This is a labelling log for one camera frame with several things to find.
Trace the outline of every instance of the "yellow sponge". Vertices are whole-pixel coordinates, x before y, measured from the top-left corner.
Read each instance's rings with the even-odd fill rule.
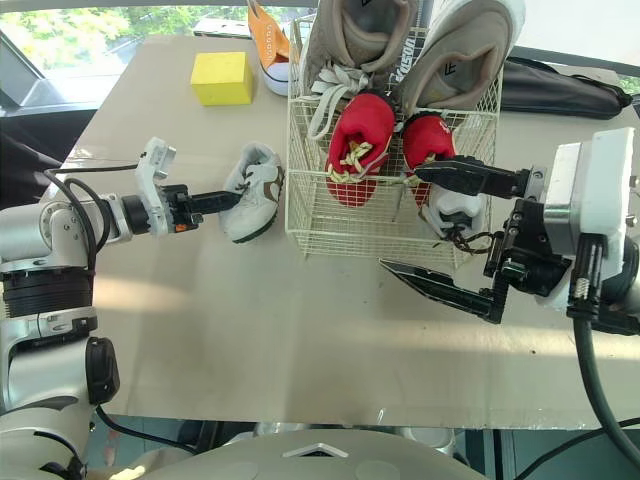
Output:
[[[198,53],[191,85],[202,105],[251,103],[253,75],[246,52]]]

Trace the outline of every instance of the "orange shoe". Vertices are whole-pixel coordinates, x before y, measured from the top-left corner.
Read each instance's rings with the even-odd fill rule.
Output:
[[[289,40],[276,21],[258,4],[247,0],[249,30],[256,42],[262,76],[273,93],[289,93]]]

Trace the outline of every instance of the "white wire basket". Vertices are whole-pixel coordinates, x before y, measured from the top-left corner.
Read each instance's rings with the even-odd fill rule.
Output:
[[[440,239],[418,212],[425,198],[416,198],[405,184],[407,170],[402,153],[402,140],[394,134],[389,146],[389,159],[377,176],[371,198],[361,207],[347,207],[338,202],[327,188],[325,163],[331,132],[342,108],[332,119],[329,134],[319,141],[307,138],[307,129],[319,100],[302,95],[298,82],[300,52],[311,29],[313,17],[295,20],[291,28],[289,73],[288,145],[286,173],[285,229],[303,254],[380,257],[411,261],[422,265],[447,265],[457,268],[468,257],[450,242]],[[405,42],[412,64],[417,60],[426,30],[412,29]],[[387,93],[397,84],[391,73]],[[487,165],[495,158],[496,130],[500,111],[501,75],[478,103],[475,111],[424,109],[438,113],[453,130],[456,152],[472,155]],[[396,121],[405,119],[396,112]],[[355,184],[355,188],[366,188]],[[487,205],[485,226],[491,225],[491,205]]]

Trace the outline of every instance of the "white sneaker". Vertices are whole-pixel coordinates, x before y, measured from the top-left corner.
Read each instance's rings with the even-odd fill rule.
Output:
[[[242,198],[232,209],[218,214],[222,231],[235,243],[266,232],[278,213],[283,182],[278,154],[261,143],[247,144],[224,184],[225,190],[241,193]]]
[[[320,0],[301,55],[302,93],[320,95],[309,139],[329,133],[341,99],[380,89],[372,75],[395,64],[417,10],[418,0]]]
[[[449,0],[394,92],[404,112],[473,109],[500,72],[524,18],[524,0]]]
[[[463,238],[482,231],[487,211],[487,198],[480,193],[474,197],[452,192],[440,185],[431,185],[429,199],[418,212],[440,238],[448,238],[454,229]]]

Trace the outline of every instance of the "table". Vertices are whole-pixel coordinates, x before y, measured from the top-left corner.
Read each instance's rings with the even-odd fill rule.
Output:
[[[67,164],[135,162],[151,136],[177,149],[168,183],[220,189],[243,144],[285,154],[286,100],[259,75],[250,106],[202,107],[189,75],[196,52],[246,50],[246,40],[150,37],[78,140]],[[614,82],[612,72],[588,70]],[[637,126],[631,108],[609,121],[505,113],[497,165],[550,166],[556,146]],[[640,146],[636,137],[636,149]],[[135,191],[131,172],[83,177],[102,193]],[[494,227],[511,209],[494,202]],[[638,202],[632,207],[638,212]],[[149,235],[98,259],[98,334],[118,355],[112,413],[218,420],[590,428],[571,322],[512,292],[490,325],[418,296],[375,260],[311,256],[284,234],[284,206],[266,234],[231,243],[210,217],[195,232]],[[483,259],[456,275],[488,285]],[[619,418],[636,416],[640,339],[595,334]]]

